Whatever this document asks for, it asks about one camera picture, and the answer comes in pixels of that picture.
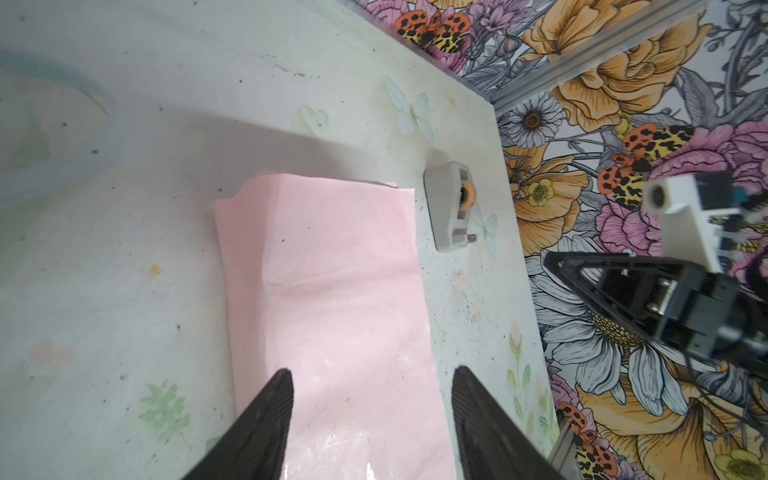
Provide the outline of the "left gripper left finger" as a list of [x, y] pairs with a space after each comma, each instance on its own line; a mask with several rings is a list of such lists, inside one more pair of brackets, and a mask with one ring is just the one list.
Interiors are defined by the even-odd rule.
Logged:
[[185, 478], [279, 479], [293, 405], [292, 374], [280, 369]]

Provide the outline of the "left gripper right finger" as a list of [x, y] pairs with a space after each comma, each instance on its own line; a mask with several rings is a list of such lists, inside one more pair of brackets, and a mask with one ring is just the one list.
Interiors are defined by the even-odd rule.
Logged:
[[465, 479], [556, 480], [562, 477], [464, 365], [453, 375], [451, 405]]

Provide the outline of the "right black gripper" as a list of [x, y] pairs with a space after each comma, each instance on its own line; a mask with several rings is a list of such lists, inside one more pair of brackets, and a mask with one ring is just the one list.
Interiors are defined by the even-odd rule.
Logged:
[[551, 252], [545, 268], [594, 312], [700, 362], [767, 375], [767, 306], [739, 282], [666, 257]]

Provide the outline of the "purple wrapping paper sheet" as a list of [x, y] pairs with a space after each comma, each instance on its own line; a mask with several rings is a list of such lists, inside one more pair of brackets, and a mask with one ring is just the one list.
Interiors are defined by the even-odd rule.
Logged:
[[293, 377], [284, 479], [452, 479], [411, 189], [265, 174], [214, 205], [235, 406]]

